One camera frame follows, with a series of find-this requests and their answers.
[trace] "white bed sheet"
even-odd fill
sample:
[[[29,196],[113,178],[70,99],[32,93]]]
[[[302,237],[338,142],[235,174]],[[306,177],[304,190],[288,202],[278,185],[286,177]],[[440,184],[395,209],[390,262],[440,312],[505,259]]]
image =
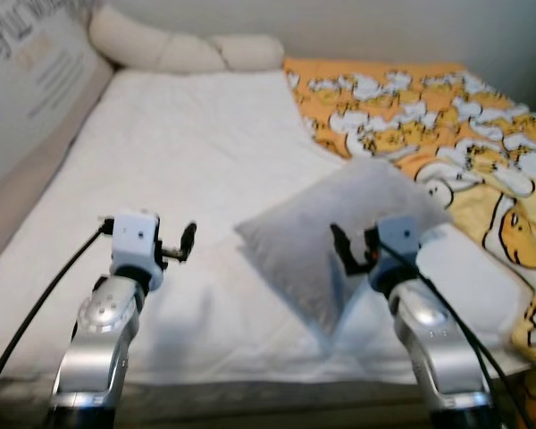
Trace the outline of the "white bed sheet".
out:
[[[337,334],[322,341],[247,261],[239,222],[342,166],[311,140],[280,72],[173,77],[117,74],[62,170],[0,257],[0,353],[99,215],[145,208],[176,245],[198,223],[190,260],[171,264],[151,294],[130,348],[128,380],[412,383],[384,298],[366,288]],[[110,263],[102,238],[67,274],[15,350],[4,375],[51,377],[80,302]],[[525,287],[449,225],[419,257],[465,319],[506,351]]]

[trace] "orange blanket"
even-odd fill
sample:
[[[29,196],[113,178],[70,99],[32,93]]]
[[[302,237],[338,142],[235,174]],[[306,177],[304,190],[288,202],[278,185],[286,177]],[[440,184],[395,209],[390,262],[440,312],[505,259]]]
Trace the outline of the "orange blanket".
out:
[[[316,143],[390,160],[526,281],[534,297],[512,341],[536,361],[536,114],[459,64],[284,68]]]

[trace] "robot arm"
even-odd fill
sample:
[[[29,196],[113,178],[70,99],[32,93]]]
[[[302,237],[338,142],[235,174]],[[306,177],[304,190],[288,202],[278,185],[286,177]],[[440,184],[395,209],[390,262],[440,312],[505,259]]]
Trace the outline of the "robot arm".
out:
[[[71,344],[54,383],[47,428],[111,428],[147,294],[159,288],[165,257],[187,260],[197,226],[180,248],[163,248],[159,218],[125,212],[114,219],[110,277],[101,277],[80,307]]]
[[[479,360],[456,320],[417,278],[415,269],[402,265],[381,246],[383,243],[396,249],[416,266],[419,242],[414,220],[381,220],[376,228],[365,232],[365,241],[373,258],[373,269],[365,268],[371,271],[369,282],[389,302],[395,333],[409,354],[434,426],[500,428]],[[342,261],[347,252],[337,249]]]

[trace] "wall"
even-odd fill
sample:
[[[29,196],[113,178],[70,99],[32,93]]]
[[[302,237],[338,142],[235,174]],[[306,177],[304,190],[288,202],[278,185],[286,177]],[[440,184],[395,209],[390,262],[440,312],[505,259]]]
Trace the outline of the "wall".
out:
[[[158,27],[269,32],[289,55],[454,61],[536,110],[536,0],[111,0]]]

